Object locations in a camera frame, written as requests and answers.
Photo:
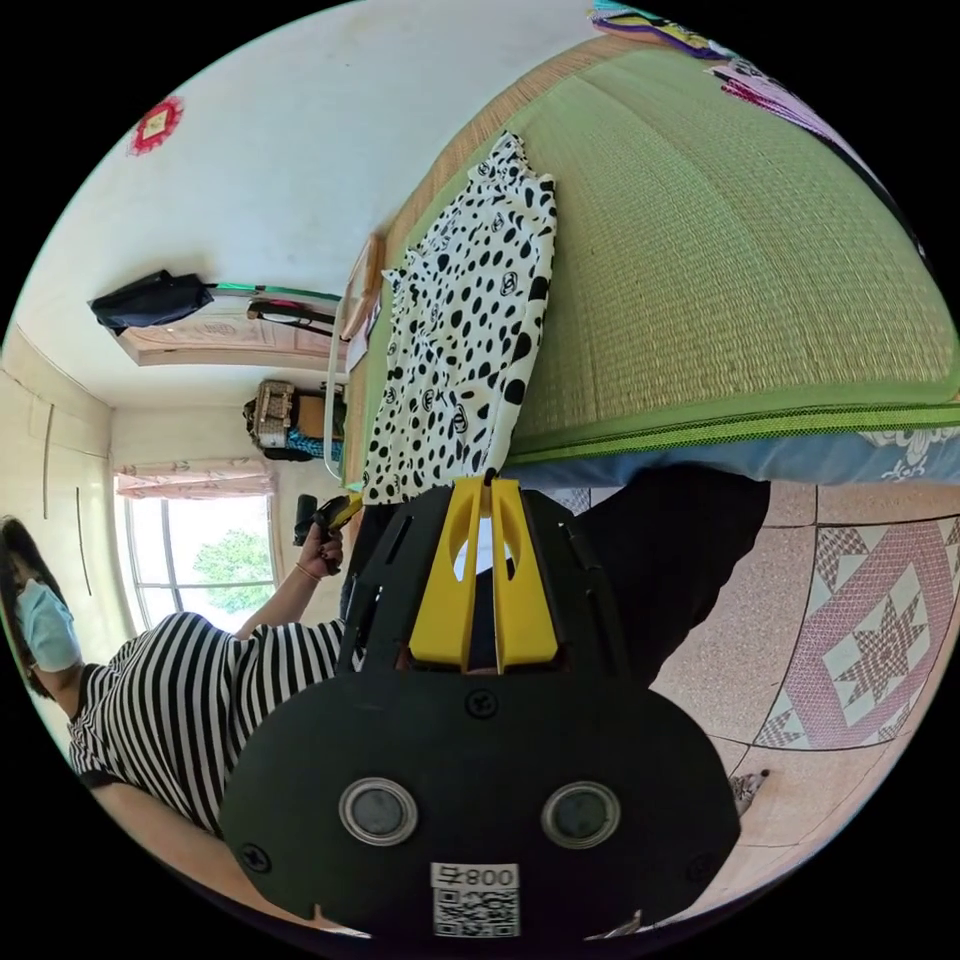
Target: polka dot clothing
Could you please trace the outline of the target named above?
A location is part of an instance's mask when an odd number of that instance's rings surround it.
[[[384,271],[392,332],[365,503],[503,467],[543,335],[556,229],[552,177],[504,133],[404,265]]]

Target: hand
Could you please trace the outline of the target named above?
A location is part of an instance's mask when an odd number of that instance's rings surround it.
[[[343,538],[339,532],[328,536],[324,543],[320,528],[313,524],[300,551],[300,568],[318,580],[330,576],[330,566],[337,568],[343,563]]]

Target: screw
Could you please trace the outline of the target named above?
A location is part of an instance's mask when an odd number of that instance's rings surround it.
[[[474,720],[489,720],[497,712],[497,698],[489,690],[474,690],[467,694],[467,713]]]
[[[703,883],[715,873],[717,858],[712,853],[701,853],[687,867],[687,879],[691,883]]]
[[[245,843],[240,848],[240,856],[254,873],[270,872],[270,858],[255,843]]]

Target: surgical mask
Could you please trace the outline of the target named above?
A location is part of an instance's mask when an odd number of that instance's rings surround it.
[[[66,670],[82,659],[73,617],[45,583],[27,581],[17,598],[17,619],[36,665],[45,673]]]

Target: tiled floor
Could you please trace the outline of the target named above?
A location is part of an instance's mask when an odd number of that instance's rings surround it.
[[[820,527],[800,637],[755,742],[832,750],[893,739],[946,639],[958,545],[960,517]]]
[[[612,491],[592,491],[594,502]],[[765,529],[654,690],[770,775],[682,916],[816,854],[896,764],[960,634],[960,486],[773,485]]]
[[[707,733],[751,743],[793,656],[815,546],[812,526],[761,531],[711,615],[664,664],[653,689]]]
[[[896,523],[960,513],[960,486],[922,483],[819,487],[818,522]]]

